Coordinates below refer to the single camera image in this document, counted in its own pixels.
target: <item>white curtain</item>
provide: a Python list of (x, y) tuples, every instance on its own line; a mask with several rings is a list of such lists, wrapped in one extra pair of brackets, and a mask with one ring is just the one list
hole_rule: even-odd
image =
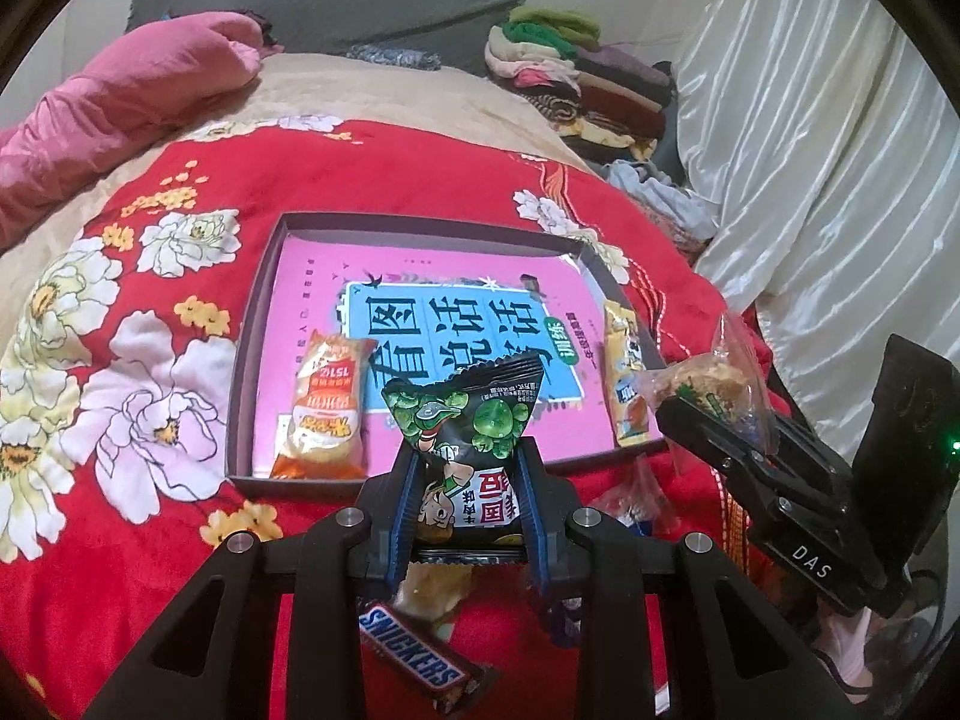
[(697, 271), (757, 303), (776, 369), (853, 457), (887, 338), (960, 362), (960, 122), (876, 0), (714, 0), (677, 68)]

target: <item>white flower print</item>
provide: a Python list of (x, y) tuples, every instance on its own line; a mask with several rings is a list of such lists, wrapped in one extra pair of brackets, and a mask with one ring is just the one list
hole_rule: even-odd
[(555, 200), (549, 197), (537, 197), (531, 191), (523, 190), (514, 193), (514, 202), (517, 204), (517, 213), (520, 214), (520, 218), (535, 221), (551, 235), (573, 238), (589, 244), (603, 260), (618, 284), (630, 283), (630, 274), (627, 272), (630, 261), (623, 250), (611, 244), (604, 244), (592, 227), (581, 227), (575, 223)]
[(336, 127), (344, 123), (343, 119), (322, 114), (308, 114), (305, 116), (282, 116), (279, 119), (266, 119), (264, 127), (275, 125), (280, 129), (296, 129), (299, 132), (333, 132)]
[(517, 204), (517, 213), (520, 214), (520, 218), (535, 221), (551, 235), (567, 235), (579, 229), (577, 224), (568, 218), (563, 208), (549, 197), (537, 197), (531, 191), (523, 190), (514, 193), (514, 202)]
[(192, 132), (179, 138), (181, 141), (196, 141), (197, 143), (213, 143), (223, 138), (236, 138), (240, 135), (250, 135), (260, 122), (210, 122), (198, 127)]
[(44, 393), (51, 406), (37, 404), (30, 389), (0, 389), (0, 560), (6, 563), (20, 553), (36, 560), (43, 554), (37, 537), (54, 544), (66, 524), (54, 494), (73, 488), (74, 464), (59, 439), (73, 421), (80, 388), (59, 373), (59, 389)]
[(300, 132), (333, 132), (344, 123), (343, 119), (325, 114), (303, 114), (300, 116), (281, 116), (277, 119), (260, 119), (256, 122), (210, 122), (181, 137), (181, 141), (213, 143), (223, 138), (236, 138), (250, 135), (261, 127), (279, 127), (296, 129)]
[(0, 371), (0, 385), (11, 394), (26, 387), (32, 401), (53, 407), (64, 371), (90, 364), (80, 337), (104, 323), (123, 269), (103, 248), (99, 237), (76, 240), (37, 280)]
[(160, 225), (150, 225), (140, 236), (143, 251), (136, 263), (138, 272), (153, 271), (164, 278), (179, 278), (184, 269), (199, 271), (236, 259), (240, 241), (237, 210), (208, 214), (165, 215)]
[(61, 439), (75, 463), (95, 454), (104, 496), (136, 525), (160, 512), (160, 495), (198, 501), (224, 480), (224, 440), (235, 347), (194, 340), (181, 357), (154, 312), (120, 323), (117, 359), (83, 387), (76, 424)]
[(623, 253), (622, 248), (615, 247), (611, 244), (604, 244), (597, 235), (597, 231), (592, 227), (581, 227), (576, 232), (570, 233), (565, 237), (589, 244), (600, 259), (603, 260), (604, 265), (607, 266), (607, 270), (613, 274), (613, 278), (616, 279), (617, 284), (630, 283), (630, 274), (627, 273), (630, 261)]

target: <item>gray headboard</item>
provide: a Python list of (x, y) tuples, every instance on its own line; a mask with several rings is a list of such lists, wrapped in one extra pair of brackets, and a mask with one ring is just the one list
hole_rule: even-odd
[(167, 13), (253, 10), (287, 52), (342, 55), (357, 43), (437, 52), (443, 64), (483, 76), (491, 26), (523, 0), (133, 0), (128, 30)]

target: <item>metal screw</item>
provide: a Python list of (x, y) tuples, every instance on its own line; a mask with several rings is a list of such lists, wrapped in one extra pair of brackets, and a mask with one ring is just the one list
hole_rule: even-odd
[(234, 533), (227, 539), (227, 549), (235, 555), (242, 555), (253, 546), (253, 534), (247, 531)]
[(713, 539), (706, 533), (688, 533), (683, 543), (690, 552), (695, 552), (697, 555), (706, 555), (713, 549)]
[(347, 506), (337, 512), (337, 524), (344, 528), (352, 528), (363, 522), (363, 509), (357, 509), (355, 506)]
[(600, 519), (600, 512), (597, 512), (597, 509), (583, 507), (582, 509), (577, 509), (576, 512), (573, 512), (573, 521), (576, 522), (581, 528), (592, 528), (595, 525), (599, 525)]

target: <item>orange snack package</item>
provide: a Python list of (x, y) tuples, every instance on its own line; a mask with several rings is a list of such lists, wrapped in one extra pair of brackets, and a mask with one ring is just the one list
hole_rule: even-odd
[(310, 336), (296, 372), (287, 437), (274, 462), (274, 479), (364, 479), (360, 422), (371, 338)]

